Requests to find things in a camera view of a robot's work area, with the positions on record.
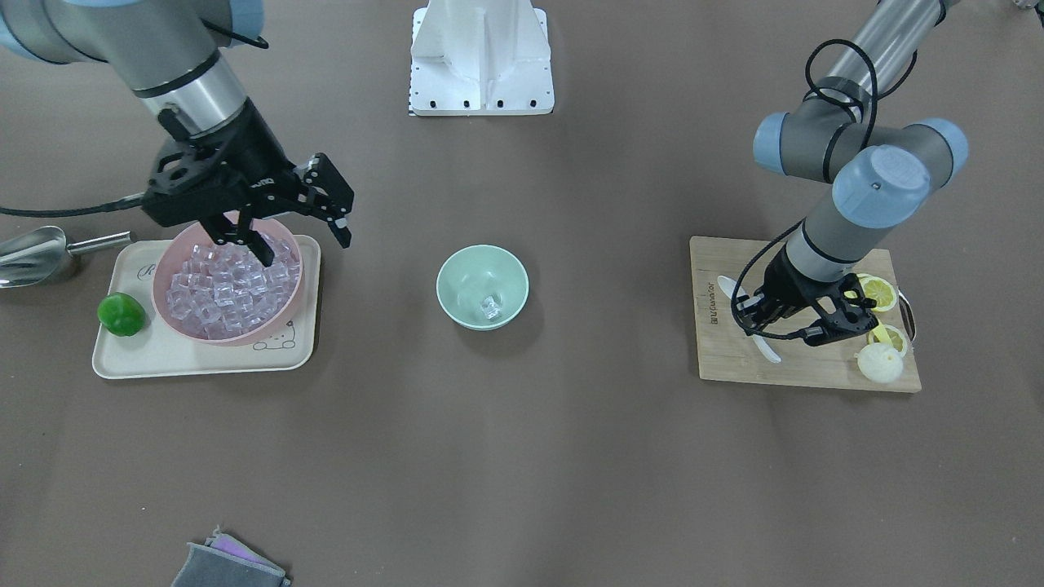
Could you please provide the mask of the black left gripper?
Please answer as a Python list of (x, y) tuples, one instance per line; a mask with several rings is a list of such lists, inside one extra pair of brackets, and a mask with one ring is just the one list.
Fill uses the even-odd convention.
[(812, 308), (817, 319), (799, 331), (799, 337), (809, 346), (869, 333), (875, 328), (874, 306), (853, 272), (827, 282), (810, 279), (798, 271), (786, 249), (768, 264), (759, 294), (735, 294), (732, 298), (733, 316), (749, 337), (794, 337), (794, 331), (776, 333), (765, 328)]

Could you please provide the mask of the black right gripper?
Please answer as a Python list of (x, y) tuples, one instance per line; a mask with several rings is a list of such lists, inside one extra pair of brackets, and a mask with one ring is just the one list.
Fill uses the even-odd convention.
[(190, 136), (175, 105), (157, 119), (171, 134), (157, 155), (143, 210), (163, 227), (199, 222), (216, 245), (242, 245), (265, 267), (275, 253), (255, 219), (296, 213), (327, 224), (339, 246), (351, 246), (347, 222), (354, 191), (333, 162), (316, 152), (294, 164), (257, 108), (245, 105), (218, 130)]

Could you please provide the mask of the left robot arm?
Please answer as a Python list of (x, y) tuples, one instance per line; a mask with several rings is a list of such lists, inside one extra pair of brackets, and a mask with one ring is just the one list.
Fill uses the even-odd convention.
[(781, 249), (753, 294), (733, 294), (734, 322), (770, 338), (778, 320), (812, 308), (809, 326), (786, 339), (809, 346), (860, 337), (878, 324), (875, 301), (854, 266), (958, 173), (968, 140), (953, 122), (877, 122), (881, 100), (905, 81), (918, 45), (944, 21), (951, 1), (880, 1), (854, 40), (835, 38), (838, 62), (791, 113), (765, 118), (754, 159), (765, 170), (827, 183), (830, 190), (778, 237)]

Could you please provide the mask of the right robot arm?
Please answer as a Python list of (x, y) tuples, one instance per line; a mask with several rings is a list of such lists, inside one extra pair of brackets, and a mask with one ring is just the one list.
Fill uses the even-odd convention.
[(268, 48), (261, 1), (4, 1), (2, 44), (49, 64), (106, 63), (167, 133), (137, 205), (162, 227), (195, 222), (216, 245), (244, 245), (264, 265), (260, 220), (295, 213), (327, 224), (347, 248), (354, 191), (324, 152), (287, 156), (224, 47)]

